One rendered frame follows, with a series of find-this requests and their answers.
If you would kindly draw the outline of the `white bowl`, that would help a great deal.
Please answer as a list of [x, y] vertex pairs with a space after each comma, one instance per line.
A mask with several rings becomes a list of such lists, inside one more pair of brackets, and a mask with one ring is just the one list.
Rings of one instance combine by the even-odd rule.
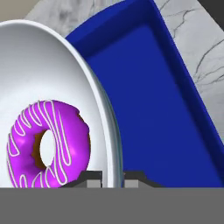
[[[0, 187], [14, 187], [7, 166], [11, 127], [35, 102], [55, 100], [76, 107], [89, 127], [85, 171], [102, 171], [102, 185], [123, 181], [122, 145], [113, 107], [88, 63], [56, 31], [28, 20], [0, 22]], [[35, 143], [35, 161], [53, 161], [53, 134]]]

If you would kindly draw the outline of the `purple frosted donut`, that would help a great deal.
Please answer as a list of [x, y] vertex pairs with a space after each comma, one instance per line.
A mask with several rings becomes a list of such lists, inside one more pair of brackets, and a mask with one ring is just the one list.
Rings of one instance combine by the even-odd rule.
[[[50, 131], [52, 163], [41, 168], [35, 161], [35, 143]], [[76, 180], [90, 159], [89, 127], [80, 111], [61, 101], [37, 101], [22, 110], [10, 128], [7, 166], [16, 188], [57, 188]]]

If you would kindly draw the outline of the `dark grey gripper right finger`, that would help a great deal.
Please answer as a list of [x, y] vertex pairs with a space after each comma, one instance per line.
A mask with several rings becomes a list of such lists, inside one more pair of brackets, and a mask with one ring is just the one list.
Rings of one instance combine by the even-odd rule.
[[157, 182], [149, 180], [143, 171], [125, 171], [123, 173], [124, 188], [161, 187]]

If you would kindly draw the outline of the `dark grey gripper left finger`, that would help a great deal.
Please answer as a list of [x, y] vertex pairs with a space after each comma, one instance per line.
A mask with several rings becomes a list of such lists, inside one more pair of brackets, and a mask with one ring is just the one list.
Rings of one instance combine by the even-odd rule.
[[83, 171], [80, 176], [63, 187], [102, 188], [102, 171]]

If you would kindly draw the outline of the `blue tray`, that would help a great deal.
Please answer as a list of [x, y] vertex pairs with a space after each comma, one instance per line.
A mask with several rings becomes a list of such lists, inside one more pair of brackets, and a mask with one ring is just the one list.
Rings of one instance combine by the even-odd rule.
[[224, 144], [153, 0], [125, 0], [67, 40], [107, 92], [123, 168], [166, 187], [224, 187]]

